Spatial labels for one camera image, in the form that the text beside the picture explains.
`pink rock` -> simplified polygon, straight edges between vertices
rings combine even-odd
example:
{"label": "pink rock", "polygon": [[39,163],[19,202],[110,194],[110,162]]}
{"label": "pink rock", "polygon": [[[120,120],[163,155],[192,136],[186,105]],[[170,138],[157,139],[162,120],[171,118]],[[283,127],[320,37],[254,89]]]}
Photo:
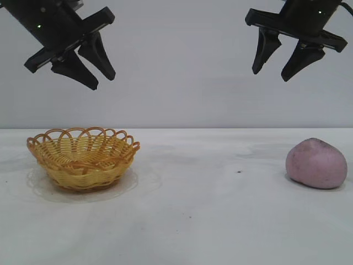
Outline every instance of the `pink rock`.
{"label": "pink rock", "polygon": [[347,177],[343,154],[316,138],[301,142],[289,152],[286,169],[294,181],[319,189],[337,188]]}

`pink stone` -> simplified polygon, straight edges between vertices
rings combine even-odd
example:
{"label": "pink stone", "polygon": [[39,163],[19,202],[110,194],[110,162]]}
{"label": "pink stone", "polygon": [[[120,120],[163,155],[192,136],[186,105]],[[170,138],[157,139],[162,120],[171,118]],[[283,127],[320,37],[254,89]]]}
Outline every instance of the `pink stone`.
{"label": "pink stone", "polygon": [[294,181],[319,189],[337,188],[347,177],[343,154],[316,138],[301,142],[289,152],[286,169]]}

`robotic arm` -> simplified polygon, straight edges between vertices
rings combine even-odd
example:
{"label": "robotic arm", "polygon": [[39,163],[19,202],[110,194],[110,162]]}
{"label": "robotic arm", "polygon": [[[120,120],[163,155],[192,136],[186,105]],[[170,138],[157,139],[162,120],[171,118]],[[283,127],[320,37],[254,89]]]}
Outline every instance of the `robotic arm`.
{"label": "robotic arm", "polygon": [[[7,9],[43,45],[25,63],[32,73],[50,62],[54,73],[96,90],[98,80],[84,66],[75,49],[79,47],[79,55],[97,67],[106,78],[113,80],[115,71],[105,53],[99,30],[112,24],[115,17],[105,7],[81,19],[76,10],[82,5],[82,0],[0,0],[0,8]],[[254,74],[259,73],[281,46],[280,34],[299,40],[282,71],[285,81],[322,59],[325,47],[342,52],[347,45],[345,39],[323,29],[339,5],[353,14],[342,0],[287,0],[279,14],[251,9],[245,21],[259,27]]]}
{"label": "robotic arm", "polygon": [[299,71],[322,59],[324,47],[342,52],[347,41],[323,28],[341,5],[351,14],[352,8],[342,0],[287,0],[279,14],[250,9],[245,21],[259,27],[259,42],[253,64],[257,74],[271,55],[281,46],[279,35],[298,39],[297,47],[282,71],[288,81]]}
{"label": "robotic arm", "polygon": [[0,0],[0,8],[11,13],[43,48],[25,63],[32,73],[51,62],[51,70],[72,78],[92,90],[98,80],[75,53],[86,58],[109,80],[115,71],[105,53],[99,30],[114,22],[108,7],[81,19],[76,10],[82,0]]}

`woven basket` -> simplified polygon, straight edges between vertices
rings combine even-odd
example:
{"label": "woven basket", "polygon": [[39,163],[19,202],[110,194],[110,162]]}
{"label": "woven basket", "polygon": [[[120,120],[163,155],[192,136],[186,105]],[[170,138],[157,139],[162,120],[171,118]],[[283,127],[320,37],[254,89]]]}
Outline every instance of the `woven basket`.
{"label": "woven basket", "polygon": [[92,127],[49,130],[28,138],[27,147],[59,187],[89,192],[115,184],[140,143],[126,131]]}

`basket rim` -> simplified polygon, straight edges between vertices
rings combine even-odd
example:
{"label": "basket rim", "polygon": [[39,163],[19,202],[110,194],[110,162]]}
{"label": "basket rim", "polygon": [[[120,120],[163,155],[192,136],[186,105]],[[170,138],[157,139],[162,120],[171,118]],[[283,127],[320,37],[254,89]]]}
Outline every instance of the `basket rim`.
{"label": "basket rim", "polygon": [[[81,132],[78,137],[73,137],[72,132]],[[91,131],[100,131],[98,134],[91,134]],[[59,137],[51,137],[51,134],[53,133],[60,133]],[[128,135],[125,130],[120,130],[116,131],[115,129],[103,129],[101,127],[90,127],[87,129],[84,128],[70,128],[70,129],[51,129],[48,130],[47,132],[43,134],[38,134],[34,137],[29,137],[27,138],[27,147],[29,151],[32,153],[32,155],[37,159],[38,163],[41,165],[45,165],[46,167],[51,168],[52,170],[63,170],[66,171],[67,173],[73,173],[74,171],[77,171],[78,169],[83,169],[82,174],[87,174],[90,169],[92,170],[100,170],[100,171],[105,171],[107,169],[104,169],[100,167],[99,165],[95,165],[94,163],[83,163],[83,162],[78,162],[76,165],[74,165],[73,161],[70,163],[66,164],[60,164],[57,163],[55,160],[52,159],[46,159],[45,157],[41,156],[38,154],[38,147],[43,145],[44,143],[49,143],[52,141],[60,141],[65,140],[78,140],[80,138],[86,138],[86,137],[97,137],[101,136],[104,137],[104,141],[116,138],[120,141],[124,141],[125,145],[128,145],[131,148],[131,151],[129,151],[124,157],[111,157],[107,158],[105,160],[101,160],[96,162],[98,164],[99,162],[112,162],[113,165],[115,165],[113,168],[117,167],[119,163],[130,163],[133,160],[133,157],[135,153],[140,149],[140,142],[135,142],[133,136]]]}

